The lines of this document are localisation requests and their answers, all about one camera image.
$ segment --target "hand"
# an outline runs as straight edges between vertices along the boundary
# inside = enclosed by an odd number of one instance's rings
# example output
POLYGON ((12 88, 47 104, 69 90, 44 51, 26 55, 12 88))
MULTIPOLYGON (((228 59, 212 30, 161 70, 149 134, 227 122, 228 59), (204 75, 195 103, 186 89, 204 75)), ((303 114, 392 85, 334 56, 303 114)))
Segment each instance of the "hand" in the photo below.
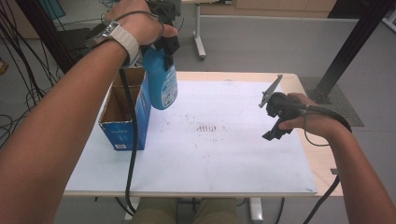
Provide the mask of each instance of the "hand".
MULTIPOLYGON (((290 93, 289 95, 296 97, 302 105, 318 106, 317 104, 315 104, 315 102, 313 102, 301 93, 290 93)), ((335 119, 332 119, 326 115, 309 112, 304 116, 300 116, 297 119, 290 119, 281 122, 278 127, 281 130, 289 130, 293 128, 305 129, 309 133, 324 137, 328 140, 333 134, 338 132, 339 128, 346 129, 340 122, 335 119)))
MULTIPOLYGON (((115 20, 119 16, 131 11, 147 11, 149 6, 145 0, 121 0, 106 14, 107 21, 115 20)), ((129 15, 119 20, 120 25, 127 30, 137 40, 139 45, 148 45, 155 41, 161 34, 163 29, 163 36, 171 37, 177 35, 177 29, 165 25, 163 28, 161 24, 153 17, 143 13, 136 13, 129 15)))

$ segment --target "forearm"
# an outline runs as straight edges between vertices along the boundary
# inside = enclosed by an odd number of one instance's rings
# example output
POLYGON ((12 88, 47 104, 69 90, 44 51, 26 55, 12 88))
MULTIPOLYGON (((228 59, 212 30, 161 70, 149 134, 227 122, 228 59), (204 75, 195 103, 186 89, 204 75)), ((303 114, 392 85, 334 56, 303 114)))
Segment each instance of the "forearm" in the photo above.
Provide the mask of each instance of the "forearm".
POLYGON ((106 91, 125 58, 126 51, 114 41, 94 49, 44 97, 15 132, 0 157, 0 179, 8 180, 0 186, 0 199, 14 206, 9 206, 8 211, 2 208, 0 215, 30 209, 29 215, 34 216, 37 209, 38 214, 51 210, 49 219, 54 216, 106 91), (46 199, 51 202, 40 198, 46 194, 52 196, 46 199))
POLYGON ((396 209, 355 136, 340 125, 328 138, 344 192, 349 223, 396 223, 396 209))

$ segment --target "blue box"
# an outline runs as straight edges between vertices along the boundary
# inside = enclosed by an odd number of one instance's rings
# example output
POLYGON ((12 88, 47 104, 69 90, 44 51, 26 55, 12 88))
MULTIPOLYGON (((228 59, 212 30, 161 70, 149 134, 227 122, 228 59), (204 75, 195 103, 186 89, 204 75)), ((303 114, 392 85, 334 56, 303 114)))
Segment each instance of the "blue box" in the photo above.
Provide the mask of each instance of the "blue box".
MULTIPOLYGON (((145 148, 149 126, 151 101, 149 84, 144 68, 125 70, 129 90, 134 99, 134 111, 137 117, 138 142, 137 149, 145 148)), ((106 104, 99 118, 99 125, 116 150, 132 150, 134 144, 134 120, 128 105, 125 90, 120 76, 117 76, 109 90, 106 104)))

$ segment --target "table leg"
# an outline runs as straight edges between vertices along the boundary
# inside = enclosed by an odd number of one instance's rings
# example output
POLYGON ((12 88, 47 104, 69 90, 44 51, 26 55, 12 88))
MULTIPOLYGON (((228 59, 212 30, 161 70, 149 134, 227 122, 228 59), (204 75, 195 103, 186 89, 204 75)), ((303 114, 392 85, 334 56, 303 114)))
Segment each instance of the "table leg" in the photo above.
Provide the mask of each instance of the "table leg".
POLYGON ((195 44, 198 49, 199 56, 204 59, 206 57, 204 45, 202 44, 200 28, 201 28, 201 7, 199 4, 195 4, 195 31, 193 32, 195 44))
POLYGON ((395 21, 396 21, 396 9, 389 16, 389 18, 382 19, 382 22, 384 22, 390 29, 392 29, 393 32, 396 32, 396 25, 394 24, 395 21))
POLYGON ((264 218, 262 216, 262 199, 261 198, 249 198, 250 207, 250 220, 254 224, 262 224, 264 218))

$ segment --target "blue spray bottle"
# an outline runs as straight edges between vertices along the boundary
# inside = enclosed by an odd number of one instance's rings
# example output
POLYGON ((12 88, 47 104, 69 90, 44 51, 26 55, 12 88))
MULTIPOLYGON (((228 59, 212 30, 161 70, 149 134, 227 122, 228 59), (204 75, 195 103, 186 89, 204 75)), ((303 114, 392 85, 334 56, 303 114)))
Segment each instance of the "blue spray bottle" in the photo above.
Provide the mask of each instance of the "blue spray bottle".
POLYGON ((164 49, 148 47, 143 54, 143 67, 147 72, 152 106, 165 110, 177 98, 177 75, 172 55, 165 54, 164 49))

